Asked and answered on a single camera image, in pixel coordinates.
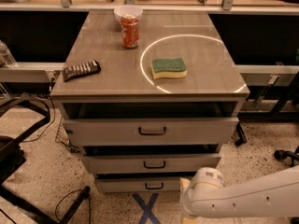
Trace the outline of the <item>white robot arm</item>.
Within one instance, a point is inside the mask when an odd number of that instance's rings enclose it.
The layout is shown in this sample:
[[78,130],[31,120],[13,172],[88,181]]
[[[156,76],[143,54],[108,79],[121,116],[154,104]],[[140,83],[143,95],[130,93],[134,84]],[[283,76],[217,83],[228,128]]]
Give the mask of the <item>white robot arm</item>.
[[185,217],[299,217],[299,167],[225,186],[222,172],[201,168],[180,180]]

